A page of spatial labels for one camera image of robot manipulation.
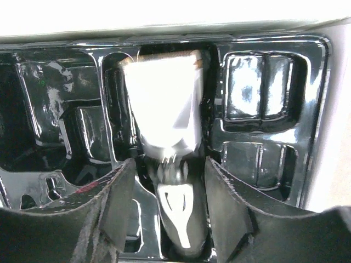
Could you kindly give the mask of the silver hair clipper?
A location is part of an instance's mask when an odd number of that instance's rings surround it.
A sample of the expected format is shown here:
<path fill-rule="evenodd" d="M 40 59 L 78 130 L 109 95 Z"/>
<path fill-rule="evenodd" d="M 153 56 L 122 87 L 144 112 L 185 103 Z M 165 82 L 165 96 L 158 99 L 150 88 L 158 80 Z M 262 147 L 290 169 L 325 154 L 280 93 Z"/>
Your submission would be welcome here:
<path fill-rule="evenodd" d="M 208 236 L 201 53 L 142 55 L 119 65 L 163 227 L 178 255 L 196 258 Z"/>

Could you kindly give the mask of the white cardboard box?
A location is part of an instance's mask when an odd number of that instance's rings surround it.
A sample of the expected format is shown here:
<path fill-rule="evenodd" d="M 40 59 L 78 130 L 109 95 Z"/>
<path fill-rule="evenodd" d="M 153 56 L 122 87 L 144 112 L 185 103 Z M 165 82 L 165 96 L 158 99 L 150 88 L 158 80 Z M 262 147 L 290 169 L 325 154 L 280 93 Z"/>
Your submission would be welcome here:
<path fill-rule="evenodd" d="M 200 33 L 265 33 L 315 31 L 330 37 L 333 45 L 329 91 L 320 123 L 317 149 L 304 206 L 322 211 L 350 205 L 350 17 L 334 19 L 262 19 L 237 22 L 162 23 L 113 26 L 97 30 L 1 34 L 2 47 L 22 47 L 51 41 L 77 42 L 88 39 L 132 38 Z"/>

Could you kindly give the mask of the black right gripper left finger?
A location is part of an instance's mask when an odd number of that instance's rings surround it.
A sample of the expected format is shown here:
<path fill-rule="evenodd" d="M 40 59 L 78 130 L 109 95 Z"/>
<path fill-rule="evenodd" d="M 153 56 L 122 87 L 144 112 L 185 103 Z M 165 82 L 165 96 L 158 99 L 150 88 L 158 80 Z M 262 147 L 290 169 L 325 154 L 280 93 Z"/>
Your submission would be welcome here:
<path fill-rule="evenodd" d="M 1 209 L 1 262 L 118 262 L 136 172 L 129 158 L 76 192 L 28 210 Z"/>

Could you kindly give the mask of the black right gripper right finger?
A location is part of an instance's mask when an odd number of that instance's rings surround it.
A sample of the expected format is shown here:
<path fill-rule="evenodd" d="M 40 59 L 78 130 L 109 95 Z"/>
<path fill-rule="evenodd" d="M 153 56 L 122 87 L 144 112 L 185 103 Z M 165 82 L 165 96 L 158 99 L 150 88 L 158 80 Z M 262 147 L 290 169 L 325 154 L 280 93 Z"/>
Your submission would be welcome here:
<path fill-rule="evenodd" d="M 350 207 L 315 213 L 287 205 L 211 158 L 205 182 L 219 262 L 350 262 Z"/>

